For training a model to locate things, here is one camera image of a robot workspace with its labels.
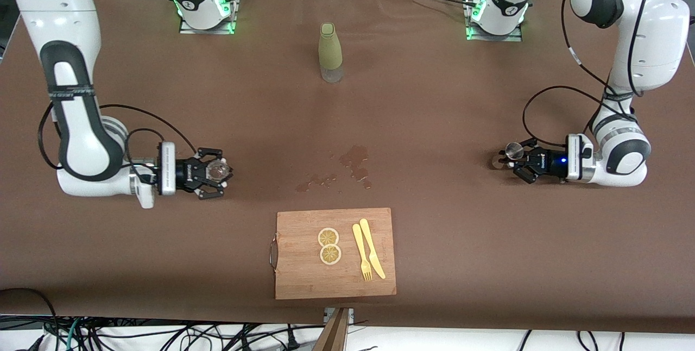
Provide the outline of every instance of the bottle with green sleeve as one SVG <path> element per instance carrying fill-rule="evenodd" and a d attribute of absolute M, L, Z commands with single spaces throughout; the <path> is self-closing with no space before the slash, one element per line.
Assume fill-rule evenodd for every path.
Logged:
<path fill-rule="evenodd" d="M 321 24 L 318 63 L 321 66 L 321 76 L 326 82 L 335 83 L 343 77 L 343 50 L 340 49 L 336 27 L 330 22 Z"/>

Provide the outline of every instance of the wooden cutting board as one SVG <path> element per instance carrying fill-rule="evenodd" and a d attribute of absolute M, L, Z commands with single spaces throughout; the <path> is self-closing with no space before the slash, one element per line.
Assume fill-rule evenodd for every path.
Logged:
<path fill-rule="evenodd" d="M 372 268 L 366 282 L 360 270 L 359 251 L 352 225 L 365 218 L 372 231 L 377 255 L 386 274 L 381 279 Z M 342 255 L 333 265 L 319 257 L 318 233 L 331 227 L 338 232 Z M 390 208 L 315 210 L 277 213 L 277 267 L 275 299 L 392 296 L 395 294 L 393 230 Z M 369 246 L 364 240 L 369 259 Z"/>

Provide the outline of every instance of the liquid spill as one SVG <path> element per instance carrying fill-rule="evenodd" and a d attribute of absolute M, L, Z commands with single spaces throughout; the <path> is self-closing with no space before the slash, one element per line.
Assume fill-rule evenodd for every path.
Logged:
<path fill-rule="evenodd" d="M 305 183 L 301 183 L 295 188 L 295 191 L 297 192 L 307 192 L 311 185 L 317 185 L 317 186 L 323 186 L 326 188 L 331 187 L 331 183 L 335 180 L 338 180 L 338 175 L 337 174 L 331 174 L 328 175 L 327 177 L 319 177 L 317 174 L 312 175 L 309 180 Z"/>
<path fill-rule="evenodd" d="M 367 148 L 364 146 L 352 146 L 347 153 L 338 158 L 338 161 L 343 167 L 350 168 L 350 177 L 353 177 L 358 183 L 362 183 L 362 186 L 366 190 L 372 188 L 372 183 L 367 180 L 369 171 L 361 166 L 362 163 L 368 159 L 369 154 L 367 153 Z"/>

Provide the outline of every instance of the brown tabletop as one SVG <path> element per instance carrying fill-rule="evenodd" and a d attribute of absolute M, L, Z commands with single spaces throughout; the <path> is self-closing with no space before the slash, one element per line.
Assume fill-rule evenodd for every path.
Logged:
<path fill-rule="evenodd" d="M 372 325 L 695 331 L 690 56 L 634 103 L 653 145 L 642 185 L 526 185 L 488 167 L 528 137 L 526 100 L 556 84 L 601 94 L 564 46 L 560 0 L 534 0 L 521 43 L 467 41 L 461 7 L 434 0 L 242 0 L 233 36 L 177 34 L 167 0 L 95 2 L 100 102 L 149 109 L 196 146 L 223 148 L 235 176 L 224 198 L 178 193 L 153 210 L 62 193 L 36 148 L 48 98 L 20 22 L 0 64 L 0 287 L 44 291 L 65 316 L 320 322 L 340 304 Z M 339 84 L 319 74 L 321 22 L 343 44 Z M 568 29 L 606 76 L 615 29 L 573 15 Z M 595 107 L 548 93 L 529 124 L 561 141 Z M 159 122 L 105 114 L 161 130 L 188 156 Z M 134 155 L 155 155 L 155 140 L 136 136 Z M 370 189 L 339 162 L 352 146 L 367 148 Z M 397 296 L 275 301 L 276 212 L 365 207 L 392 208 Z M 20 296 L 0 311 L 45 313 Z"/>

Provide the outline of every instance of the yellow knife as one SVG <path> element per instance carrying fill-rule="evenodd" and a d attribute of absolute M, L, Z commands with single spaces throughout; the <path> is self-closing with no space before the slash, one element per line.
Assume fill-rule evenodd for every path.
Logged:
<path fill-rule="evenodd" d="M 374 249 L 374 242 L 372 241 L 372 232 L 369 230 L 369 223 L 367 220 L 362 218 L 359 220 L 359 225 L 362 227 L 362 233 L 365 239 L 367 239 L 367 245 L 369 245 L 369 261 L 372 263 L 372 267 L 377 272 L 380 278 L 385 279 L 387 277 L 382 269 L 382 264 L 379 262 L 377 257 L 377 251 Z"/>

